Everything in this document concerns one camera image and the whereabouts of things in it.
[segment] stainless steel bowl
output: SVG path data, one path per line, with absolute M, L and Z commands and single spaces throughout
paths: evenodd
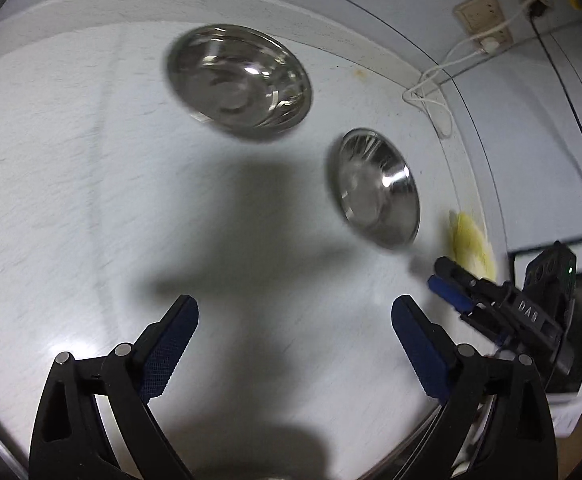
M 167 73 L 188 106 L 240 136 L 267 140 L 311 107 L 311 84 L 297 58 L 251 28 L 192 30 L 173 47 Z
M 412 242 L 420 199 L 401 153 L 373 130 L 344 136 L 335 161 L 335 185 L 344 215 L 364 236 L 387 249 Z

